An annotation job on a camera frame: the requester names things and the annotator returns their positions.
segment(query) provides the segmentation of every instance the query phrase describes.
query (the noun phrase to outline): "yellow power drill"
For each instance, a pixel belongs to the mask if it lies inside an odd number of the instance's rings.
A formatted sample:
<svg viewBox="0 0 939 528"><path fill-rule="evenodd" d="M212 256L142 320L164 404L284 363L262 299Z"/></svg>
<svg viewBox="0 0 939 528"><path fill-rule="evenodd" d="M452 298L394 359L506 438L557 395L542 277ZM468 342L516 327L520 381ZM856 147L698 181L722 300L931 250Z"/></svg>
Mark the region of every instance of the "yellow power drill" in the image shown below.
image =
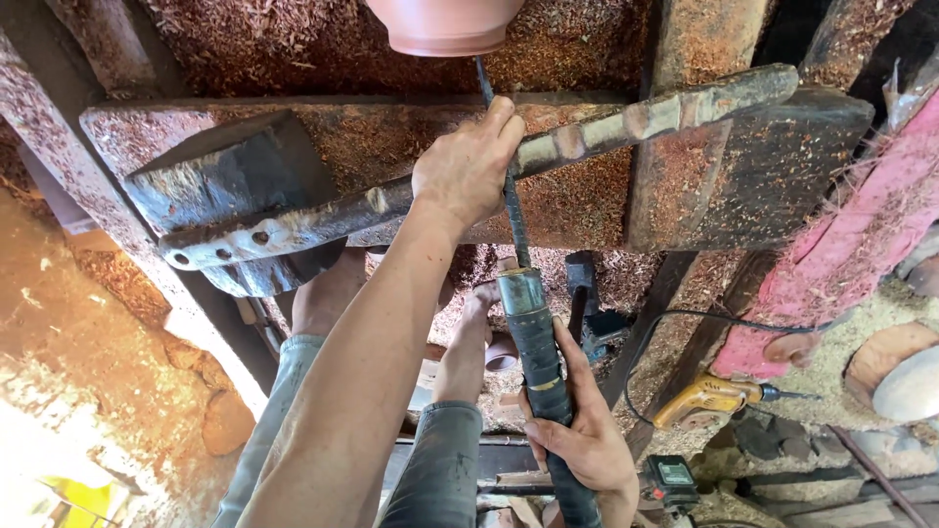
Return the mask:
<svg viewBox="0 0 939 528"><path fill-rule="evenodd" d="M822 399L818 395L780 391L769 383L731 381L710 374L699 374L693 383L655 414L652 423L657 429L665 429L695 409L730 415L743 409L747 403L776 401L783 397Z"/></svg>

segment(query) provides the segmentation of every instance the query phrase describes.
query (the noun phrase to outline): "terracotta pot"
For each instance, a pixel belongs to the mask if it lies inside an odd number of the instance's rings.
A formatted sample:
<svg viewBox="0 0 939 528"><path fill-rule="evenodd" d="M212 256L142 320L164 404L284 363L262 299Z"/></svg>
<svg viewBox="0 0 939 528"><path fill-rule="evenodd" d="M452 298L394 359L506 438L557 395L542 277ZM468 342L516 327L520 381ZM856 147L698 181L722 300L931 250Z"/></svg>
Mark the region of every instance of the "terracotta pot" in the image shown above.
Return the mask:
<svg viewBox="0 0 939 528"><path fill-rule="evenodd" d="M489 372L508 370L518 362L516 342L505 332L492 334L492 344L485 350L485 369Z"/></svg>
<svg viewBox="0 0 939 528"><path fill-rule="evenodd" d="M505 27L525 0L368 0L388 27L392 49L409 55L465 56L502 47Z"/></svg>

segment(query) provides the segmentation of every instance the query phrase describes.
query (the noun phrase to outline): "taped tool handle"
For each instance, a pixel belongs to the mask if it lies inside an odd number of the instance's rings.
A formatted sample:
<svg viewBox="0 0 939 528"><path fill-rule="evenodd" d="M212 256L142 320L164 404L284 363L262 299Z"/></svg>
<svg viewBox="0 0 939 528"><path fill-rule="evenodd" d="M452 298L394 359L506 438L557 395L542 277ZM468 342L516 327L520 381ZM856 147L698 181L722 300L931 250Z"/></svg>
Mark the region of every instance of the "taped tool handle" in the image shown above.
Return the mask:
<svg viewBox="0 0 939 528"><path fill-rule="evenodd" d="M532 414L570 427L574 415L567 385L561 375L551 312L543 307L526 314L506 316L506 320L525 371L526 393ZM599 528L600 511L593 491L581 484L567 467L567 462L554 453L547 453L547 467L564 516L564 525Z"/></svg>

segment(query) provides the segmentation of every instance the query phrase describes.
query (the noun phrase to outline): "black cable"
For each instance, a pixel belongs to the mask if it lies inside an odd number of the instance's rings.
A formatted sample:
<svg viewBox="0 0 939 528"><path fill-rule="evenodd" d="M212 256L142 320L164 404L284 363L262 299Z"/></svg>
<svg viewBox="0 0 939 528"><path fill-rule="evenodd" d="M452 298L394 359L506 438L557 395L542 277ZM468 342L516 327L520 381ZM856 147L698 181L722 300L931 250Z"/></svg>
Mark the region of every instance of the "black cable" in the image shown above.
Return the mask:
<svg viewBox="0 0 939 528"><path fill-rule="evenodd" d="M655 332L655 327L658 326L658 322L662 320L664 316L701 316L703 318L713 318L720 319L722 321L728 322L730 324L739 324L740 326L747 326L749 328L755 328L757 330L763 330L766 332L786 332L788 334L810 334L812 332L821 332L831 326L831 322L826 322L823 325L806 327L806 326L773 326L770 324L760 324L759 322L753 322L748 320L743 320L740 318L734 318L731 316L723 316L720 314L712 314L709 312L699 312L697 310L666 310L656 316L652 320L652 324L649 325L649 329L646 330L645 335L642 337L642 341L639 342L639 346L636 348L636 353L633 354L633 357L629 360L629 368L626 369L626 385L623 387L623 399L626 400L626 406L629 407L629 410L635 414L639 420L642 420L646 424L651 425L652 420L649 420L645 416L639 413L636 410L636 407L633 406L633 402L629 399L629 381L633 379L633 369L636 368L636 365L639 363L639 359L642 358L642 354L645 353L646 348L649 346L649 342L652 341L653 333Z"/></svg>

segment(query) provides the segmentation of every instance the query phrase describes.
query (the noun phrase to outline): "hand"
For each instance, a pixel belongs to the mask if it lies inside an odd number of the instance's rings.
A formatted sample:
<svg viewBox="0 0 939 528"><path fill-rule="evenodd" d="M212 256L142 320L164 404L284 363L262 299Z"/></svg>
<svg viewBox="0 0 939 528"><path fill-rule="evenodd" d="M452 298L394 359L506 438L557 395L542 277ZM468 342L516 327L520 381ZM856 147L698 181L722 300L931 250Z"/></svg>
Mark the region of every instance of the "hand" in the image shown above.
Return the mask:
<svg viewBox="0 0 939 528"><path fill-rule="evenodd" d="M414 165L414 204L454 220L457 235L498 213L505 169L525 134L516 106L497 96L483 121L466 121L437 141Z"/></svg>
<svg viewBox="0 0 939 528"><path fill-rule="evenodd" d="M522 387L518 403L528 420L525 433L528 434L531 451L543 469L546 467L546 449L563 458L577 480L594 491L612 491L630 498L634 489L638 495L639 481L632 454L596 386L590 362L561 319L555 317L552 323L554 339L567 363L567 388L574 399L576 413L570 428L532 418L531 404L525 387ZM632 498L633 505L638 498Z"/></svg>

